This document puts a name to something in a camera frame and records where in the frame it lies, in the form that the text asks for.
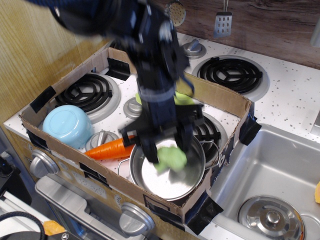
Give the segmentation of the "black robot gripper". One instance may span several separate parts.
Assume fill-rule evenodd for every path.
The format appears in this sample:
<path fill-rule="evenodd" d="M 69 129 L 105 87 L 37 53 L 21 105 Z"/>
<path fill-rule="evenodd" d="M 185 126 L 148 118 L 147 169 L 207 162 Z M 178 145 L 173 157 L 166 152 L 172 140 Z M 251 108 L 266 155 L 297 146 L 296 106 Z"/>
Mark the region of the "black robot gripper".
<path fill-rule="evenodd" d="M 190 65 L 172 22 L 163 12 L 121 12 L 117 38 L 136 68 L 142 101 L 141 116 L 120 131 L 124 145 L 141 146 L 153 164 L 159 163 L 156 143 L 167 136 L 187 153 L 202 110 L 199 106 L 178 109 L 169 100 Z"/>

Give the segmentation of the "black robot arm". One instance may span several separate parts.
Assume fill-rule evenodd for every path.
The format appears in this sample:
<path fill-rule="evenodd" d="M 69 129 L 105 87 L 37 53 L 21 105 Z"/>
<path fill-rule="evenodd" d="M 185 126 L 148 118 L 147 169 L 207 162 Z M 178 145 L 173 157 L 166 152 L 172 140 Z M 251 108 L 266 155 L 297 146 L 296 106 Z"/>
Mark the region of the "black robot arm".
<path fill-rule="evenodd" d="M 82 36 L 117 40 L 137 71 L 142 113 L 123 127 L 125 146 L 137 145 L 152 163 L 157 142 L 174 138 L 188 152 L 195 125 L 203 121 L 200 105 L 177 106 L 176 83 L 185 78 L 189 58 L 164 11 L 149 0 L 37 0 L 65 29 Z"/>

